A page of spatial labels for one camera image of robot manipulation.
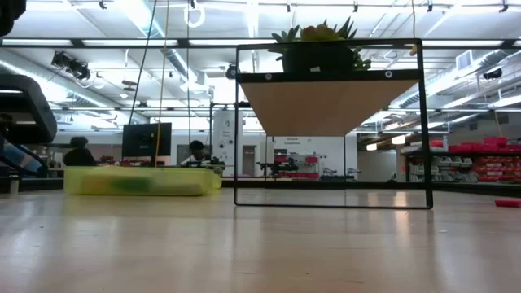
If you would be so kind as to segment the yellow translucent plastic box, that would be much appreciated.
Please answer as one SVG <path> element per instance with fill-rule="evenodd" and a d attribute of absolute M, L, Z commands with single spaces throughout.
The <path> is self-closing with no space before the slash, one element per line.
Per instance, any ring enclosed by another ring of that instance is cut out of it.
<path fill-rule="evenodd" d="M 81 192 L 81 181 L 89 175 L 134 175 L 150 177 L 150 190 L 145 196 L 201 196 L 221 188 L 221 177 L 210 172 L 148 171 L 148 172 L 96 172 L 64 171 L 63 188 L 70 195 L 90 195 Z"/>

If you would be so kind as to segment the yellow translucent box lid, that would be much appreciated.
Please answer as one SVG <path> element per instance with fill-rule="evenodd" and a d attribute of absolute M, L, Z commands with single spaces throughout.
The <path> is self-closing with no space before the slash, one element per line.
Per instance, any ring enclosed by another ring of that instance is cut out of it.
<path fill-rule="evenodd" d="M 174 171 L 177 170 L 179 172 L 210 172 L 215 173 L 215 171 L 211 168 L 189 168 L 186 166 L 164 166 L 164 167 L 136 167 L 136 166 L 115 166 L 115 165 L 106 165 L 106 166 L 68 166 L 63 169 L 64 171 L 96 171 L 96 172 L 118 172 L 118 173 L 129 173 L 129 172 L 148 172 L 148 171 Z"/>

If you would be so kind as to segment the white pillar cabinet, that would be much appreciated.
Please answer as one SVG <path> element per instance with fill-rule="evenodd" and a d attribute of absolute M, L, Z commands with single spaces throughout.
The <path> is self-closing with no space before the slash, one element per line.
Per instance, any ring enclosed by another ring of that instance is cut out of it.
<path fill-rule="evenodd" d="M 243 138 L 243 112 L 239 111 L 235 124 L 235 110 L 222 110 L 212 118 L 212 155 L 226 165 L 233 165 L 235 155 L 241 154 Z"/>

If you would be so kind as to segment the person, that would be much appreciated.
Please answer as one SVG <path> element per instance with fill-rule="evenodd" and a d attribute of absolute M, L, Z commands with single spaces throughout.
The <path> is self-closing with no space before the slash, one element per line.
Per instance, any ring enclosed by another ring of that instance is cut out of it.
<path fill-rule="evenodd" d="M 88 144 L 86 137 L 73 137 L 70 140 L 71 150 L 63 157 L 66 166 L 93 167 L 97 165 L 95 158 L 86 147 Z"/>
<path fill-rule="evenodd" d="M 211 159 L 211 156 L 204 151 L 204 144 L 199 140 L 194 140 L 189 145 L 190 156 L 181 162 L 181 165 L 188 166 L 190 163 L 202 162 Z"/>

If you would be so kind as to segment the potted succulent plant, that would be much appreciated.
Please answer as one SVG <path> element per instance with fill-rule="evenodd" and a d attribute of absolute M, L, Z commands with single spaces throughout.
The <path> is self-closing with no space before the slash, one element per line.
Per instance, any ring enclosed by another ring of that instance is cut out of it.
<path fill-rule="evenodd" d="M 348 46 L 346 43 L 357 34 L 357 29 L 353 25 L 354 22 L 350 17 L 340 28 L 337 24 L 333 28 L 330 27 L 327 20 L 303 28 L 296 25 L 287 31 L 273 33 L 272 38 L 277 43 L 339 42 L 339 44 L 278 47 L 268 49 L 268 52 L 280 54 L 276 60 L 282 62 L 284 72 L 368 71 L 371 69 L 371 60 L 361 57 L 361 47 Z"/>

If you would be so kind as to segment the black monitor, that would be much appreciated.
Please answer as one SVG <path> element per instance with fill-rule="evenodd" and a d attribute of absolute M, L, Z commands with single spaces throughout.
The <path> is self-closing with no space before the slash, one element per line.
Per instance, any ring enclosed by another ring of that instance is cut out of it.
<path fill-rule="evenodd" d="M 125 125 L 122 137 L 123 157 L 171 155 L 171 123 Z"/>

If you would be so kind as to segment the black ceiling-hung device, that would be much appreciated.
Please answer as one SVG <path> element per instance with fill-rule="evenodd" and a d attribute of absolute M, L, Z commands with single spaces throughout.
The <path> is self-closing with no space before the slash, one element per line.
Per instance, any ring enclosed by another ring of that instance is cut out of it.
<path fill-rule="evenodd" d="M 54 67 L 63 69 L 79 81 L 86 81 L 91 77 L 88 63 L 82 62 L 79 59 L 74 59 L 63 51 L 56 51 L 54 53 L 51 64 Z"/>

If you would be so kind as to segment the grey ceiling vent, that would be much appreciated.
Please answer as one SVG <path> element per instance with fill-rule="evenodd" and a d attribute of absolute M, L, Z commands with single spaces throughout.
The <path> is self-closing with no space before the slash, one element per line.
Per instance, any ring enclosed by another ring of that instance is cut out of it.
<path fill-rule="evenodd" d="M 470 69 L 474 63 L 473 51 L 466 50 L 456 57 L 456 68 L 459 72 Z"/>

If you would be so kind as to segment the shelving with red bins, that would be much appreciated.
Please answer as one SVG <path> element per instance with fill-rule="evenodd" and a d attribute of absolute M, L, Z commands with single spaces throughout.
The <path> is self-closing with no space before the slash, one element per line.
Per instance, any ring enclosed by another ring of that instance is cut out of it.
<path fill-rule="evenodd" d="M 452 183 L 521 183 L 521 141 L 488 137 L 482 142 L 461 142 L 430 147 L 431 179 Z"/>

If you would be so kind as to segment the black aluminium table rail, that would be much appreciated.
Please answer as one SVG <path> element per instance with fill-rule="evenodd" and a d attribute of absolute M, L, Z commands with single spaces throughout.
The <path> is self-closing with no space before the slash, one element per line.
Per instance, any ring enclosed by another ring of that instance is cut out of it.
<path fill-rule="evenodd" d="M 238 181 L 238 188 L 298 190 L 424 190 L 423 182 Z M 19 191 L 62 190 L 62 178 L 25 178 Z M 433 182 L 433 191 L 521 198 L 519 184 Z"/>

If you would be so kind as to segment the black frame wooden shelf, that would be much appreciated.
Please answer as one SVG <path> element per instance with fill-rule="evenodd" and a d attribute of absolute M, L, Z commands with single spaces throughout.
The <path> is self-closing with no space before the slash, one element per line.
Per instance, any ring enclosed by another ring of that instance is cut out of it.
<path fill-rule="evenodd" d="M 243 92 L 265 134 L 276 137 L 346 138 L 357 126 L 416 85 L 420 98 L 422 156 L 430 161 L 423 46 L 420 38 L 352 39 L 363 49 L 411 50 L 413 69 L 351 72 L 260 72 L 239 70 L 236 92 Z M 278 47 L 330 46 L 339 42 L 272 43 L 237 46 L 236 51 Z"/>

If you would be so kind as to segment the black overhead frame bar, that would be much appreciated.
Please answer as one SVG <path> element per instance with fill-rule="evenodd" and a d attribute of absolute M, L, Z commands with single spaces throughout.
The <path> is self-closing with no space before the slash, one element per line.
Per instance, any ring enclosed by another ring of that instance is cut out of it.
<path fill-rule="evenodd" d="M 235 48 L 236 46 L 265 47 L 274 43 L 273 38 L 0 38 L 0 46 L 4 47 L 36 47 L 36 48 L 94 48 L 94 49 L 143 49 L 147 46 L 160 48 Z M 422 39 L 422 46 L 428 50 L 459 49 L 521 49 L 521 38 L 518 39 Z"/>

